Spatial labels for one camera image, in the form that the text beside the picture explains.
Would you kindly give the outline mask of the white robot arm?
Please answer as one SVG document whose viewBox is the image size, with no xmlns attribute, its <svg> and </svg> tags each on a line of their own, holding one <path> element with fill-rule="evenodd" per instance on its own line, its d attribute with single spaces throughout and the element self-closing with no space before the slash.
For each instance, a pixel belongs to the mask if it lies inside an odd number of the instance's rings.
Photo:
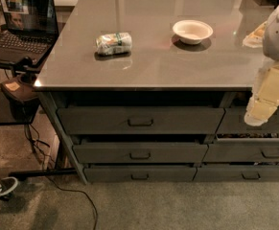
<svg viewBox="0 0 279 230">
<path fill-rule="evenodd" d="M 252 85 L 244 121 L 253 127 L 261 126 L 275 113 L 279 106 L 279 5 L 266 22 L 244 39 L 261 42 L 265 60 Z"/>
</svg>

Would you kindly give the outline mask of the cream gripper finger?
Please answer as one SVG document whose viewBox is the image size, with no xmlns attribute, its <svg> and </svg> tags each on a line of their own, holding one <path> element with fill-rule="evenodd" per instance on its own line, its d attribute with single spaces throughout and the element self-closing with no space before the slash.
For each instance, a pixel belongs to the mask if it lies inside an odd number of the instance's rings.
<svg viewBox="0 0 279 230">
<path fill-rule="evenodd" d="M 244 122 L 249 126 L 259 127 L 265 124 L 276 110 L 276 106 L 251 99 L 246 107 Z"/>
</svg>

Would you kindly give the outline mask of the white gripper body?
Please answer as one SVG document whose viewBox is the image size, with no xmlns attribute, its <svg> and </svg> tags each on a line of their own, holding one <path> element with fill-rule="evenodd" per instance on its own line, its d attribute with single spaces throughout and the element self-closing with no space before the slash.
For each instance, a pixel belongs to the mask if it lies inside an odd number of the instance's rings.
<svg viewBox="0 0 279 230">
<path fill-rule="evenodd" d="M 255 100 L 279 106 L 279 61 L 272 62 L 262 77 L 260 82 L 253 86 Z"/>
</svg>

